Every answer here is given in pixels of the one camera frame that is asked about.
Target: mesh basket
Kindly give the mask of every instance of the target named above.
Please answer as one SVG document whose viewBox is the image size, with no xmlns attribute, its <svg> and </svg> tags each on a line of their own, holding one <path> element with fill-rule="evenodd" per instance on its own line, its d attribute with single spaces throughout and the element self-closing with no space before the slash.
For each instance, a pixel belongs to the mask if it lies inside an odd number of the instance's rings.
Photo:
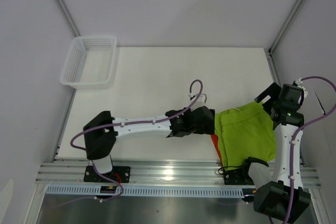
<svg viewBox="0 0 336 224">
<path fill-rule="evenodd" d="M 115 36 L 81 36 L 73 39 L 63 65 L 60 83 L 75 89 L 107 88 L 117 55 Z"/>
</svg>

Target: white table surface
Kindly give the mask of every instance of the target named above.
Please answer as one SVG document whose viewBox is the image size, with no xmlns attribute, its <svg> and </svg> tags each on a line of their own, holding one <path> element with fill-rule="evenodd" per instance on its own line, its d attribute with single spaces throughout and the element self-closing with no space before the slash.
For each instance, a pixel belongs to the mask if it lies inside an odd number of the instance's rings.
<svg viewBox="0 0 336 224">
<path fill-rule="evenodd" d="M 108 89 L 77 90 L 57 158 L 83 158 L 71 138 L 98 113 L 139 118 L 179 110 L 201 79 L 207 106 L 220 112 L 251 102 L 272 83 L 262 48 L 118 48 L 116 78 Z M 76 144 L 84 146 L 84 137 Z M 138 137 L 116 142 L 111 156 L 125 159 L 219 160 L 208 135 Z"/>
</svg>

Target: cable tie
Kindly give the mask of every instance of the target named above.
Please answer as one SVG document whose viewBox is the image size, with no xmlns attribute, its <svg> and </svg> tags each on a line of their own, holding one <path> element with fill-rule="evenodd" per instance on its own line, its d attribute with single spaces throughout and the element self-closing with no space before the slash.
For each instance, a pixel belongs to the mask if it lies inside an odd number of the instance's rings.
<svg viewBox="0 0 336 224">
<path fill-rule="evenodd" d="M 297 85 L 297 86 L 299 86 L 299 85 L 302 85 L 302 79 L 301 78 L 299 78 L 299 79 L 297 79 L 296 81 L 295 81 L 295 84 Z"/>
</svg>

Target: green shorts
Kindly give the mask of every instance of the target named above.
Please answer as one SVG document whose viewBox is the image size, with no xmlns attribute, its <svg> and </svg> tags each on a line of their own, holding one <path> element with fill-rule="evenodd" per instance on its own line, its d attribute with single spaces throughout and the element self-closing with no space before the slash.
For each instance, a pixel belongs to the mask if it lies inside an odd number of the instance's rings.
<svg viewBox="0 0 336 224">
<path fill-rule="evenodd" d="M 215 116 L 223 166 L 240 166 L 248 157 L 271 161 L 276 154 L 273 121 L 261 103 L 252 102 Z"/>
</svg>

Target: metal frame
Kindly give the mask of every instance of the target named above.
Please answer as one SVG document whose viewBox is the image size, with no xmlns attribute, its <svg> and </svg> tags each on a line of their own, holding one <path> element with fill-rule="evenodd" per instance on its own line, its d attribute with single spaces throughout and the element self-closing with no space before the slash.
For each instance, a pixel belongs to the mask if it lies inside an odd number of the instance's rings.
<svg viewBox="0 0 336 224">
<path fill-rule="evenodd" d="M 63 15 L 71 33 L 73 36 L 80 36 L 79 31 L 74 23 L 68 9 L 63 0 L 55 0 L 60 12 Z M 277 74 L 276 67 L 272 58 L 272 54 L 275 51 L 277 45 L 281 41 L 282 37 L 288 30 L 293 19 L 297 15 L 304 0 L 297 0 L 289 16 L 287 17 L 284 25 L 282 26 L 277 38 L 275 39 L 272 47 L 269 51 L 265 52 L 267 61 L 269 64 L 270 72 L 273 80 L 280 84 L 280 80 Z M 36 183 L 34 186 L 33 196 L 29 202 L 29 207 L 25 214 L 25 218 L 22 223 L 35 224 L 38 218 L 44 195 L 51 183 L 57 183 L 58 185 L 78 186 L 100 186 L 104 184 L 92 184 L 84 183 L 83 176 L 85 167 L 89 164 L 86 159 L 58 159 L 57 150 L 64 133 L 68 116 L 71 111 L 72 103 L 75 97 L 75 91 L 72 94 L 69 107 L 64 117 L 63 125 L 60 129 L 57 147 L 54 151 L 54 161 L 52 163 L 43 163 L 37 175 Z M 226 186 L 224 185 L 223 178 L 218 175 L 217 170 L 220 167 L 218 161 L 123 161 L 115 160 L 115 165 L 127 165 L 131 166 L 131 178 L 129 187 L 149 187 L 149 188 L 195 188 L 195 190 L 209 190 L 209 189 L 242 189 L 242 188 L 254 188 L 254 186 Z M 320 224 L 330 224 L 325 204 L 322 197 L 321 185 L 318 179 L 318 174 L 314 168 L 301 167 L 301 178 L 305 188 L 308 188 L 312 195 L 312 203 L 316 212 L 318 221 Z"/>
<path fill-rule="evenodd" d="M 277 48 L 278 44 L 280 43 L 281 39 L 283 38 L 283 36 L 286 34 L 286 31 L 288 30 L 288 28 L 290 27 L 290 25 L 292 24 L 293 20 L 295 19 L 296 15 L 299 13 L 303 3 L 305 2 L 305 0 L 296 0 L 291 12 L 289 13 L 289 15 L 287 16 L 285 23 L 283 24 L 280 32 L 278 33 L 275 41 L 273 42 L 271 48 L 269 49 L 269 54 L 272 56 L 275 49 Z"/>
<path fill-rule="evenodd" d="M 55 0 L 55 3 L 57 4 L 57 7 L 59 11 L 61 12 L 65 22 L 67 23 L 72 35 L 74 37 L 80 36 L 79 31 L 77 29 L 77 26 L 75 22 L 72 19 L 72 16 L 70 15 L 68 8 L 63 0 Z"/>
<path fill-rule="evenodd" d="M 85 168 L 89 161 L 55 161 L 43 163 L 36 177 L 37 184 L 85 184 L 112 185 L 112 183 L 85 183 Z M 130 166 L 130 186 L 173 186 L 173 187 L 230 187 L 255 188 L 254 186 L 227 186 L 219 175 L 218 162 L 203 161 L 113 161 L 114 165 Z M 320 188 L 315 168 L 301 167 L 304 188 Z"/>
</svg>

